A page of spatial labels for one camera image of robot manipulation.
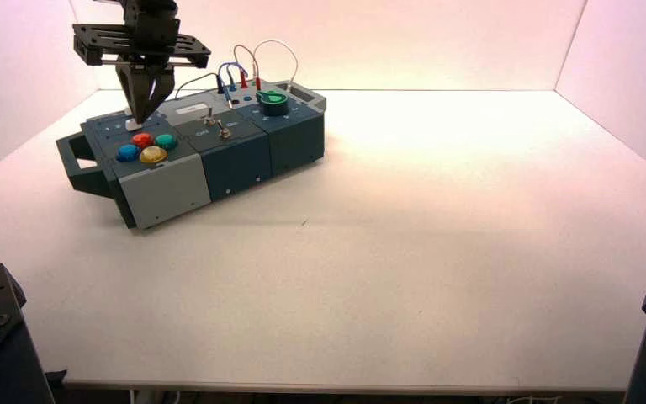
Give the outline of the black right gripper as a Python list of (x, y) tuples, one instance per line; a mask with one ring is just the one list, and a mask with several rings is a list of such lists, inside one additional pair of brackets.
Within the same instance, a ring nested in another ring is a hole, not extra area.
[[(141, 124), (172, 93), (174, 66), (204, 69), (211, 50), (192, 35), (179, 32), (174, 1), (117, 4), (123, 10), (121, 24), (72, 26), (73, 50), (89, 66), (116, 66), (131, 115)], [(145, 65), (154, 65), (148, 67), (147, 75)]]

